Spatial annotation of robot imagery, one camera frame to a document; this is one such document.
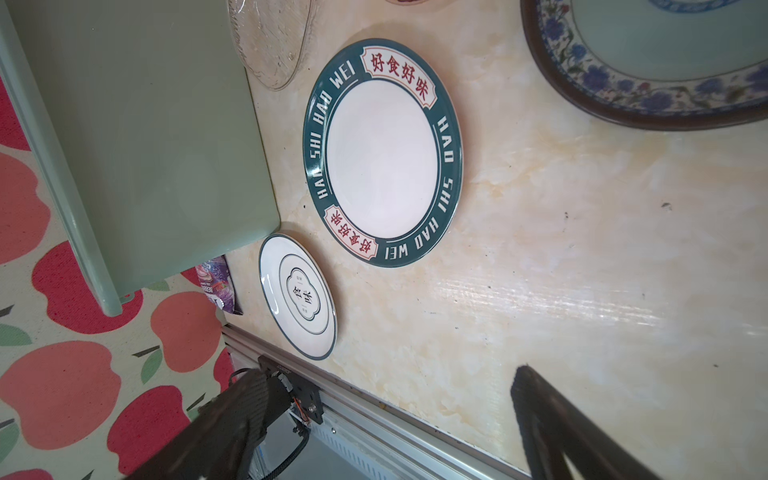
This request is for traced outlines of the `mint green plastic bin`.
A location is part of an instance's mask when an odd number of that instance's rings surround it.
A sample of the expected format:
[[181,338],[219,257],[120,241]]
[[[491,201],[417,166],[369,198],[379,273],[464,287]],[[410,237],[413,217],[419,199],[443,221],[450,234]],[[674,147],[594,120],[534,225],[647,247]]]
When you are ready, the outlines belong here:
[[280,223],[225,1],[5,1],[1,75],[102,312]]

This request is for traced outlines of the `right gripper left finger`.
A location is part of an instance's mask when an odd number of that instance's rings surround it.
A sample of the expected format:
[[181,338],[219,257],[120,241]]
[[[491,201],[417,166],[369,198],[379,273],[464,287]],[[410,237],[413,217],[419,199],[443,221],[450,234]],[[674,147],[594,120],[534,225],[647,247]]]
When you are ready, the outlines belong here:
[[131,479],[244,479],[276,418],[276,380],[249,370]]

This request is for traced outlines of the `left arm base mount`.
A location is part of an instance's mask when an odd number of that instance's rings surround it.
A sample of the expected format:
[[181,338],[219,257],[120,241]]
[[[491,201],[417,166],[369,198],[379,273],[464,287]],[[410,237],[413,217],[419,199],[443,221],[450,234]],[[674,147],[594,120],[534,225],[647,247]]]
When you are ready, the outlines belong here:
[[292,407],[297,409],[298,417],[305,424],[323,423],[320,389],[314,383],[266,356],[260,356],[258,363],[267,376],[270,394],[265,416],[268,425]]

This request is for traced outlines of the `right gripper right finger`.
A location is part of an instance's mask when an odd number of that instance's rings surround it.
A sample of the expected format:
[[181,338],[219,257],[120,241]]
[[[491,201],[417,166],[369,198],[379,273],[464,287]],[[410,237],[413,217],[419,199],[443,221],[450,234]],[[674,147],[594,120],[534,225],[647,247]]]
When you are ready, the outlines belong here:
[[656,479],[543,376],[517,368],[510,389],[523,449],[534,479]]

